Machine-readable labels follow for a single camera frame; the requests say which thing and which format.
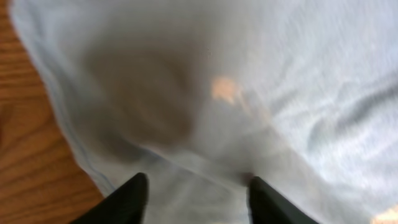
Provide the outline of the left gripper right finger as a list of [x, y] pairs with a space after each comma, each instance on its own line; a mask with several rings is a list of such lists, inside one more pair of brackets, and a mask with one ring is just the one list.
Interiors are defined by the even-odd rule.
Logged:
[[248, 185], [248, 208], [252, 224], [318, 224], [258, 176]]

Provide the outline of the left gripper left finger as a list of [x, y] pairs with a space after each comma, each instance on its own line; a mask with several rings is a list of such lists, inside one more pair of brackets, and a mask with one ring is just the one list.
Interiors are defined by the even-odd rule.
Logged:
[[141, 224], [148, 197], [149, 180], [144, 173], [137, 173], [70, 224]]

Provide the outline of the light blue printed t-shirt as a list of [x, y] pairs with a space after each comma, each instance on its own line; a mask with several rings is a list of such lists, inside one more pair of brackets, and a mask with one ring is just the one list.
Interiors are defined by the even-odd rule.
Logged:
[[146, 223], [247, 223], [254, 174], [319, 223], [397, 205], [397, 1], [12, 1], [79, 166]]

